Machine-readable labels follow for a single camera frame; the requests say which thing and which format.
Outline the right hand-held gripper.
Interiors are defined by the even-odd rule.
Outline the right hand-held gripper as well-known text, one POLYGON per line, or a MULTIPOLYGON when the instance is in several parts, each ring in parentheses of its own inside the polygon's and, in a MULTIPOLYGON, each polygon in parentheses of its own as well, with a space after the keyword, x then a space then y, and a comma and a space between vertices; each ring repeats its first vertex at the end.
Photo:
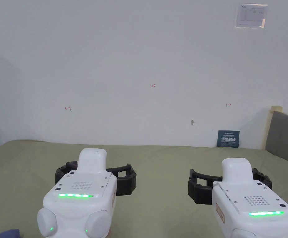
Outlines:
POLYGON ((188 195, 211 205, 225 238, 288 238, 288 204, 245 158, 222 161, 223 177, 189 171, 188 195), (205 180, 206 185, 197 183, 205 180))

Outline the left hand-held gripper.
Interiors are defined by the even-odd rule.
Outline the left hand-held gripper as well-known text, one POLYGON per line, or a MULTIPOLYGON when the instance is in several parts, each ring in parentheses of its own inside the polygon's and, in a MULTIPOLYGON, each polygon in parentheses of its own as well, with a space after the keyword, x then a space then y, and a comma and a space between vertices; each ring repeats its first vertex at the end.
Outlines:
POLYGON ((46 238, 106 238, 116 196, 136 188, 131 164, 107 168, 104 149, 85 148, 78 161, 66 162, 55 172, 55 186, 38 211, 38 228, 46 238), (120 172, 126 175, 119 177, 120 172))

